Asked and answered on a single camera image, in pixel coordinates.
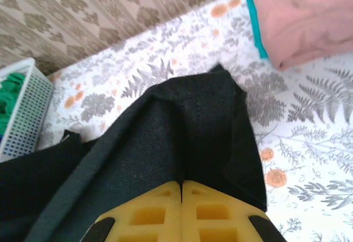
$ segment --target mattress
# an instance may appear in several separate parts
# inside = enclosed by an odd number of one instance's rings
[[[279,231],[288,241],[353,241],[353,54],[276,71],[259,58],[245,0],[214,1],[51,75],[39,148],[65,129],[97,138],[148,87],[217,62],[248,92]]]

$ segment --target beige damask wallpaper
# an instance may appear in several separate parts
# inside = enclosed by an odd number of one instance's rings
[[[49,74],[212,0],[0,0],[0,67]]]

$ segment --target white plastic basket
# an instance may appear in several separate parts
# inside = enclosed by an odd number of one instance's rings
[[[35,150],[54,89],[54,85],[35,67],[33,58],[0,70],[0,81],[14,72],[26,77],[1,140],[0,162]]]

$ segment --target pink towel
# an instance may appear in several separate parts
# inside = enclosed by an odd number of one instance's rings
[[[286,69],[353,51],[353,0],[254,0],[269,59]]]

